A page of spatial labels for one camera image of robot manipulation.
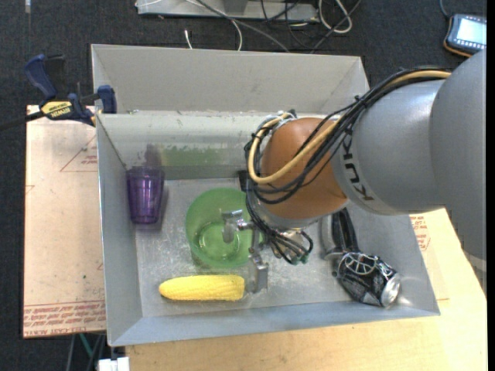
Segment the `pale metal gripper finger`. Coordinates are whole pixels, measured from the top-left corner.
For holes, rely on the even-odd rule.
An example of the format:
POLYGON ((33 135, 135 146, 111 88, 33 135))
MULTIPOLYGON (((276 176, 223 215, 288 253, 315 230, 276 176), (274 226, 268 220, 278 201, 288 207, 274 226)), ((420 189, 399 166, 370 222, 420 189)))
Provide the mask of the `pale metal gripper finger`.
POLYGON ((250 293, 258 293, 268 287, 268 263, 262 260, 261 255, 251 254, 248 261, 249 278, 247 289, 250 293))
POLYGON ((242 215, 242 209, 225 211, 221 213, 221 217, 224 221, 222 237, 225 243, 232 243, 234 240, 234 234, 237 231, 242 230, 242 226, 244 225, 242 215))

